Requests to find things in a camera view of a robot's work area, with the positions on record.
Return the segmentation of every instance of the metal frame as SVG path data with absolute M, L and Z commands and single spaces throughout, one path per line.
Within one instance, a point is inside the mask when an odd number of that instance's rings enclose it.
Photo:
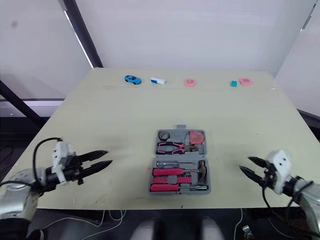
M 97 53 L 94 42 L 88 32 L 86 24 L 81 16 L 76 0 L 63 0 L 62 9 L 66 12 L 71 25 L 79 38 L 87 57 L 94 68 L 103 68 L 100 57 Z
M 22 112 L 27 118 L 31 119 L 38 127 L 42 128 L 46 121 L 36 114 L 27 104 L 24 103 L 10 88 L 7 87 L 0 80 L 0 95 L 8 100 L 13 106 L 15 106 L 20 112 Z
M 63 103 L 63 100 L 29 100 L 21 99 L 29 108 L 36 112 L 41 118 L 51 117 L 58 107 Z M 6 99 L 0 99 L 0 118 L 18 118 L 25 117 L 15 106 Z
M 313 115 L 309 112 L 297 109 L 305 123 L 310 128 L 316 139 L 320 141 L 320 116 Z

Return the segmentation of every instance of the cable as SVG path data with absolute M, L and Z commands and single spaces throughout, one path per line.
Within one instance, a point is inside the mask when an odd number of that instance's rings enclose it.
M 11 148 L 11 151 L 9 152 L 9 154 L 7 156 L 5 156 L 1 161 L 0 161 L 0 164 L 2 164 L 7 158 L 9 158 L 12 153 L 14 152 L 14 147 L 12 145 L 7 145 L 7 146 L 4 146 L 3 148 L 0 149 L 0 152 L 6 148 Z
M 31 183 L 28 183 L 28 182 L 24 182 L 24 181 L 3 181 L 0 183 L 0 188 L 3 186 L 3 185 L 6 185 L 6 184 L 23 184 L 23 185 L 26 185 L 30 188 L 34 187 L 34 185 L 32 185 Z
M 82 238 L 81 240 L 86 240 L 86 239 L 91 238 L 91 237 L 93 237 L 93 236 L 95 236 L 95 235 L 102 234 L 102 233 L 108 232 L 108 231 L 110 231 L 110 230 L 113 230 L 113 229 L 119 227 L 120 224 L 122 223 L 122 220 L 124 219 L 124 215 L 123 215 L 123 213 L 122 213 L 122 210 L 120 210 L 120 212 L 121 212 L 121 219 L 120 219 L 120 222 L 119 222 L 117 225 L 115 225 L 115 226 L 113 226 L 113 227 L 111 227 L 111 228 L 109 228 L 109 229 L 106 229 L 106 230 L 103 230 L 103 231 L 99 231 L 99 232 L 96 232 L 96 233 L 91 234 L 91 235 L 89 235 L 89 236 L 86 236 L 86 237 Z
M 126 213 L 127 213 L 127 210 L 124 210 L 124 214 L 123 214 L 123 217 L 122 217 L 122 218 L 125 217 Z M 120 217 L 120 218 L 113 218 L 113 217 L 111 216 L 111 210 L 109 210 L 109 216 L 110 216 L 110 218 L 111 218 L 113 221 L 119 221 L 119 220 L 121 220 L 121 217 Z
M 306 189 L 307 187 L 311 186 L 312 184 L 314 184 L 314 181 L 310 181 L 308 183 L 306 183 L 304 186 L 302 186 L 298 191 L 296 191 L 291 200 L 289 201 L 288 205 L 286 206 L 285 208 L 285 220 L 288 224 L 289 227 L 303 233 L 303 234 L 307 234 L 307 235 L 311 235 L 311 236 L 314 236 L 314 237 L 317 237 L 317 238 L 320 238 L 320 234 L 316 233 L 316 232 L 313 232 L 313 231 L 306 231 L 306 230 L 303 230 L 303 229 L 300 229 L 298 227 L 295 227 L 295 226 L 292 226 L 291 225 L 291 221 L 289 219 L 289 212 L 290 212 L 290 206 L 291 204 L 297 199 L 297 197 L 299 197 L 299 195 L 301 194 L 301 192 Z
M 297 191 L 297 192 L 295 192 L 295 193 L 293 194 L 292 199 L 290 200 L 289 204 L 288 204 L 287 207 L 286 207 L 286 213 L 285 213 L 286 216 L 285 216 L 285 218 L 287 219 L 287 221 L 286 221 L 287 223 L 289 222 L 289 210 L 290 210 L 291 204 L 293 203 L 293 201 L 296 199 L 296 197 L 297 197 L 305 188 L 309 187 L 309 186 L 312 185 L 313 183 L 314 183 L 313 181 L 310 181 L 309 183 L 307 183 L 306 185 L 304 185 L 303 187 L 301 187 L 301 188 L 299 189 L 299 191 Z M 262 187 L 262 198 L 263 198 L 266 206 L 268 207 L 268 209 L 270 209 L 270 210 L 272 211 L 272 213 L 273 213 L 275 216 L 277 216 L 281 221 L 284 221 L 284 222 L 285 222 L 285 220 L 283 220 L 283 219 L 270 207 L 270 205 L 269 205 L 269 203 L 268 203 L 268 201 L 267 201 L 267 199 L 266 199 L 265 190 L 266 190 L 266 186 L 263 186 L 263 187 Z M 291 226 L 289 223 L 288 223 L 288 225 L 289 225 L 289 227 L 292 227 L 292 228 L 294 228 L 295 230 L 298 230 L 298 231 L 300 231 L 300 232 L 302 232 L 302 233 L 304 233 L 304 234 L 307 234 L 307 235 L 311 235 L 311 236 L 315 236 L 315 237 L 320 238 L 320 234 L 318 234 L 318 233 L 316 233 L 316 232 L 313 232 L 313 231 L 305 231 L 305 230 L 302 230 L 302 229 L 297 228 L 297 227 L 295 227 L 295 226 Z
M 50 137 L 50 138 L 44 139 L 35 146 L 34 151 L 33 151 L 33 158 L 32 158 L 33 177 L 34 177 L 34 180 L 36 182 L 37 187 L 39 187 L 41 189 L 41 191 L 42 191 L 42 185 L 39 181 L 39 178 L 37 175 L 37 170 L 36 170 L 36 154 L 37 154 L 38 148 L 40 147 L 41 144 L 48 142 L 48 141 L 51 141 L 51 140 L 57 140 L 59 142 L 59 141 L 61 141 L 61 138 L 60 137 Z
M 14 165 L 15 165 L 15 164 L 10 165 L 10 166 L 7 166 L 5 169 L 2 169 L 2 170 L 0 171 L 0 175 L 3 174 L 3 173 L 9 172 Z
M 101 226 L 102 226 L 102 223 L 104 222 L 105 213 L 106 213 L 106 210 L 103 210 L 102 218 L 101 218 L 101 221 L 100 221 L 100 224 L 99 224 L 99 225 L 96 225 L 96 224 L 94 224 L 94 223 L 92 223 L 92 222 L 90 222 L 90 221 L 83 220 L 83 219 L 80 219 L 80 218 L 64 217 L 64 218 L 58 219 L 58 220 L 56 220 L 56 221 L 48 224 L 47 226 L 45 226 L 44 228 L 42 228 L 42 230 L 45 230 L 45 229 L 47 229 L 48 227 L 50 227 L 51 225 L 56 224 L 56 223 L 58 223 L 58 222 L 60 222 L 60 221 L 63 221 L 63 220 L 67 220 L 67 219 L 76 220 L 76 221 L 79 221 L 79 222 L 84 222 L 84 223 L 90 224 L 90 225 L 98 228 L 98 227 L 101 227 Z
M 270 225 L 274 228 L 274 230 L 276 230 L 279 234 L 281 234 L 282 236 L 285 236 L 287 238 L 290 238 L 290 239 L 297 239 L 297 237 L 294 237 L 294 236 L 288 236 L 288 235 L 285 235 L 284 233 L 280 232 L 276 227 L 275 225 L 273 225 L 273 223 L 271 222 L 270 218 L 268 217 L 268 221 L 270 223 Z
M 242 212 L 242 208 L 240 208 L 241 210 L 241 219 L 240 221 L 238 221 L 238 223 L 235 225 L 234 227 L 234 234 L 233 234 L 233 240 L 236 240 L 236 232 L 237 232 L 237 227 L 239 226 L 239 224 L 242 222 L 242 219 L 243 219 L 243 216 L 244 216 L 244 213 Z
M 288 205 L 285 208 L 285 220 L 288 223 L 288 225 L 290 226 L 290 221 L 289 221 L 289 212 L 290 212 L 290 206 L 291 204 L 294 202 L 294 200 L 296 200 L 296 197 L 307 187 L 309 187 L 310 185 L 314 184 L 314 181 L 310 181 L 307 184 L 305 184 L 304 186 L 302 186 L 297 192 L 295 192 L 292 195 L 291 200 L 289 201 Z

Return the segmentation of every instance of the pink-handled pliers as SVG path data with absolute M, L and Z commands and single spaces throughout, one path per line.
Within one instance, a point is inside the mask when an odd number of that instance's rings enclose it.
M 156 154 L 158 155 L 165 155 L 165 154 L 184 154 L 185 152 L 196 152 L 198 151 L 198 147 L 195 145 L 184 145 L 182 142 L 174 142 L 174 141 L 164 141 L 164 142 L 158 142 L 158 147 L 162 146 L 174 146 L 178 149 L 172 150 L 172 151 L 156 151 Z

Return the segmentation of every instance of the hammer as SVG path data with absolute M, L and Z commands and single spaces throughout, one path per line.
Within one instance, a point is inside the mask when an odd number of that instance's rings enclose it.
M 185 173 L 201 173 L 200 182 L 202 182 L 207 175 L 207 167 L 205 161 L 199 161 L 200 167 L 198 169 L 183 169 L 183 168 L 155 168 L 153 170 L 153 176 L 169 176 L 169 175 L 183 175 Z
M 201 176 L 199 182 L 202 182 L 207 175 L 207 167 L 205 166 L 206 161 L 201 160 L 201 161 L 199 161 L 199 164 L 200 164 L 200 167 L 198 168 L 198 170 L 199 170 L 199 173 L 202 173 L 202 176 Z

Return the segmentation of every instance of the table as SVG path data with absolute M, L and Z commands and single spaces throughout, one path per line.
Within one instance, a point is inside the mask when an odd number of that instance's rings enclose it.
M 133 85 L 125 75 L 142 79 Z M 150 83 L 150 77 L 167 80 Z M 251 78 L 251 86 L 231 87 L 232 80 Z M 184 86 L 196 79 L 194 88 Z M 208 195 L 149 195 L 151 163 L 159 129 L 185 124 L 206 132 L 211 193 Z M 265 207 L 261 188 L 239 165 L 263 171 L 248 156 L 264 158 L 284 149 L 292 161 L 292 175 L 320 182 L 320 144 L 295 107 L 265 71 L 184 71 L 94 68 L 64 100 L 32 140 L 9 176 L 32 166 L 36 144 L 62 137 L 78 155 L 108 150 L 100 160 L 113 160 L 103 171 L 45 193 L 39 208 L 49 209 L 197 209 Z M 55 142 L 37 154 L 37 167 L 52 165 Z M 271 190 L 273 207 L 289 198 Z

